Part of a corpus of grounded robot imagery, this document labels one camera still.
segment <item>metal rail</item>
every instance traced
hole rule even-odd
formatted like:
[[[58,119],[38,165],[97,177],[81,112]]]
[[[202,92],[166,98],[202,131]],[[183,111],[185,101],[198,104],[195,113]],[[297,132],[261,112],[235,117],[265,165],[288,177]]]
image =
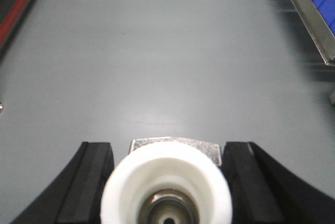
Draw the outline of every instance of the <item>metal rail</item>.
[[[311,0],[291,0],[326,65],[335,66],[335,36]]]

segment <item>white wheel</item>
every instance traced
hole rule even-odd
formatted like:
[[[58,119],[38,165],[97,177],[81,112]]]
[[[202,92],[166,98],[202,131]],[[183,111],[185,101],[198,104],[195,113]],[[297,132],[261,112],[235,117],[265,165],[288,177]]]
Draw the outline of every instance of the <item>white wheel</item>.
[[[143,224],[153,219],[155,224],[184,224],[185,220],[187,224],[231,224],[228,184],[213,162],[193,147],[178,142],[146,145],[113,171],[102,196],[100,217],[102,224],[142,224],[146,214],[148,223]]]

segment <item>gray floor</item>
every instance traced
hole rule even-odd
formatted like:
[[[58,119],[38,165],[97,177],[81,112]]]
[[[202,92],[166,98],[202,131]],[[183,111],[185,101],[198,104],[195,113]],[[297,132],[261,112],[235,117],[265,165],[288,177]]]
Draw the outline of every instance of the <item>gray floor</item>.
[[[335,197],[334,81],[289,0],[36,0],[0,64],[0,222],[82,141],[254,141]]]

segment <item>axle hole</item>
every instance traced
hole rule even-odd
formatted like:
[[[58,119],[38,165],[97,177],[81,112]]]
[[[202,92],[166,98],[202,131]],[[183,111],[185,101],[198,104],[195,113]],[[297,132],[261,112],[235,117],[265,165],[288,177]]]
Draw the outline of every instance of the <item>axle hole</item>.
[[[164,224],[175,224],[174,220],[171,218],[168,218],[164,221]]]

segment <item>red stripe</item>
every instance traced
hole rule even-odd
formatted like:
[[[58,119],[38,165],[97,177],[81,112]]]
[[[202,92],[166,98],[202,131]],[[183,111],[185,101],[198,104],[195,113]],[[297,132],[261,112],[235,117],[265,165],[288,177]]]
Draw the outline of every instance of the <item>red stripe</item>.
[[[0,45],[12,29],[16,19],[19,17],[29,0],[15,0],[8,14],[0,23]]]

